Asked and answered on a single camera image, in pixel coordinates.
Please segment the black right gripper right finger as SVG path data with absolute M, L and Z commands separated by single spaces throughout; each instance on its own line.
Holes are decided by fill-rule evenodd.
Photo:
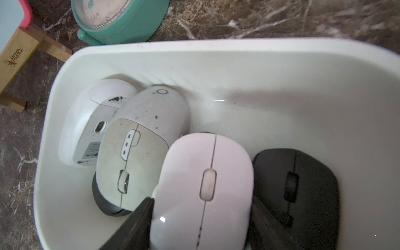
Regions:
M 248 239 L 253 250 L 302 249 L 256 196 L 252 200 Z

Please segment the grey speckled mouse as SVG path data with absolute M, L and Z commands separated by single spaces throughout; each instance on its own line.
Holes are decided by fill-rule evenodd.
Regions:
M 150 197 L 158 185 L 166 154 L 188 134 L 190 108 L 177 90 L 153 86 L 124 104 L 111 118 L 96 163 L 102 196 L 128 211 Z

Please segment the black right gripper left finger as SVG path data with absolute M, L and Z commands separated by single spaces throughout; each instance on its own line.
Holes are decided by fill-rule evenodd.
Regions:
M 154 202 L 145 198 L 100 250 L 149 250 Z

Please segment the white upside-down mouse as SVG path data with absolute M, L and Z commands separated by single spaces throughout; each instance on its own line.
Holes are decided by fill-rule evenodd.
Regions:
M 95 166 L 111 118 L 137 93 L 136 87 L 119 79 L 103 79 L 84 89 L 65 120 L 58 147 L 59 159 L 69 166 Z

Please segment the glossy white mouse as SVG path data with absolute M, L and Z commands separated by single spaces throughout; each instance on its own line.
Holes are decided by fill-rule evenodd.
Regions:
M 236 141 L 191 133 L 169 149 L 155 192 L 152 250 L 242 250 L 254 171 Z

